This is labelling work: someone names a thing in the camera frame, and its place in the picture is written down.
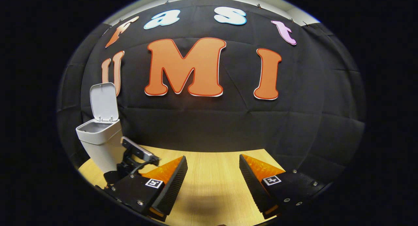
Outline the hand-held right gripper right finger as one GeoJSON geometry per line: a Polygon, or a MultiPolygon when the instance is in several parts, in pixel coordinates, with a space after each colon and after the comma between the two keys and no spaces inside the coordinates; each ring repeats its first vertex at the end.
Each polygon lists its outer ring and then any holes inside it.
{"type": "Polygon", "coordinates": [[[327,189],[301,171],[284,171],[245,154],[239,155],[239,169],[264,219],[300,208],[327,189]]]}

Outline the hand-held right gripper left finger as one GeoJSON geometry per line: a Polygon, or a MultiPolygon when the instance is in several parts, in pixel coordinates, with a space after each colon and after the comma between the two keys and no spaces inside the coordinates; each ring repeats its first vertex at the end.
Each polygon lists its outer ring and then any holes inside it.
{"type": "Polygon", "coordinates": [[[106,186],[96,188],[138,214],[165,221],[186,176],[187,160],[181,156],[147,173],[139,172],[152,163],[124,158],[116,171],[104,174],[106,186]]]}

